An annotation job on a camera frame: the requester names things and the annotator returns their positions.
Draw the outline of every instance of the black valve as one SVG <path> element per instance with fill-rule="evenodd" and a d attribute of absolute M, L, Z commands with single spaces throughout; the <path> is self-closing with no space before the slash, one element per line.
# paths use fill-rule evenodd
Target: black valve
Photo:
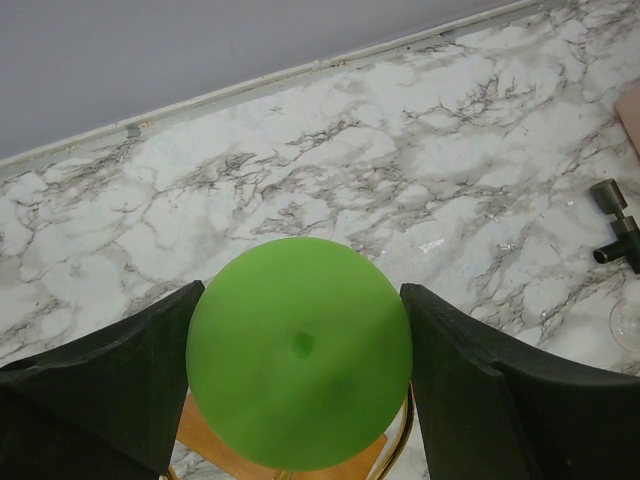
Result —
<path fill-rule="evenodd" d="M 633 217 L 622 213 L 627 202 L 618 184 L 612 178 L 604 180 L 591 187 L 591 195 L 603 213 L 615 215 L 611 227 L 618 237 L 617 242 L 595 250 L 593 258 L 598 263 L 608 263 L 626 257 L 633 271 L 640 274 L 640 229 Z"/>

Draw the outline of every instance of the transparent round object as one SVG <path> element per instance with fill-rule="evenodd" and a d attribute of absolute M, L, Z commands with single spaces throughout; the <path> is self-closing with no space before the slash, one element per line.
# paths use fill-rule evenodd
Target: transparent round object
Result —
<path fill-rule="evenodd" d="M 627 350 L 640 353 L 640 299 L 620 300 L 611 310 L 609 319 L 617 342 Z"/>

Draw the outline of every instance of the marble table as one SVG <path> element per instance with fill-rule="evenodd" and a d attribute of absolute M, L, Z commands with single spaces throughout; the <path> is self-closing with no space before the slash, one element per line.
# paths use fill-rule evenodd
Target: marble table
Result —
<path fill-rule="evenodd" d="M 608 316 L 640 283 L 592 260 L 613 236 L 587 189 L 616 178 L 640 217 L 613 111 L 639 77 L 640 2 L 580 2 L 6 178 L 0 361 L 312 235 L 527 343 L 637 374 Z M 229 478 L 179 445 L 175 461 L 185 479 Z M 418 429 L 390 478 L 428 478 Z"/>

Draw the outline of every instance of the pink object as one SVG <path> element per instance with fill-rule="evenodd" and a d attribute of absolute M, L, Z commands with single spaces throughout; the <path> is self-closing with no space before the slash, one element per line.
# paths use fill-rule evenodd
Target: pink object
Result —
<path fill-rule="evenodd" d="M 640 154 L 640 83 L 620 97 L 616 103 L 616 110 L 633 145 Z"/>

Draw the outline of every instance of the green ball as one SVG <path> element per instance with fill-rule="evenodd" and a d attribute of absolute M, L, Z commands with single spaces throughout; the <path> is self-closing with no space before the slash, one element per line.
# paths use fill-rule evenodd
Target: green ball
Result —
<path fill-rule="evenodd" d="M 316 238 L 245 252 L 193 314 L 187 372 L 211 429 L 246 459 L 328 468 L 389 426 L 412 367 L 407 314 L 371 262 Z"/>

